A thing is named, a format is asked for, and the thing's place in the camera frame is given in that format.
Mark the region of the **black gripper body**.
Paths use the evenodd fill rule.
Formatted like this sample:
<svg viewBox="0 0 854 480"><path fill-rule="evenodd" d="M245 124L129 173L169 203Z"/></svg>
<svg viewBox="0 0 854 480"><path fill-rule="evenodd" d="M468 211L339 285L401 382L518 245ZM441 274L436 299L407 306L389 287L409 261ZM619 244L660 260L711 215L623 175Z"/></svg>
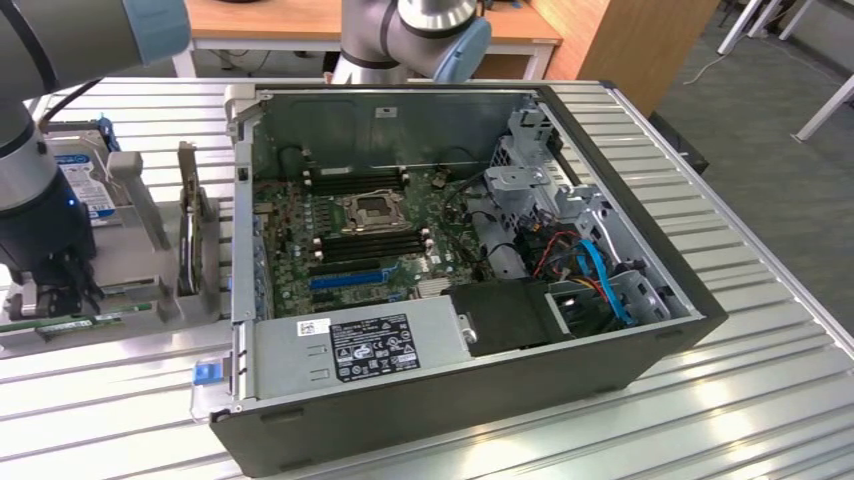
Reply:
<svg viewBox="0 0 854 480"><path fill-rule="evenodd" d="M88 207L57 173L34 199L1 211L1 264L32 271L68 248L84 260L96 255Z"/></svg>

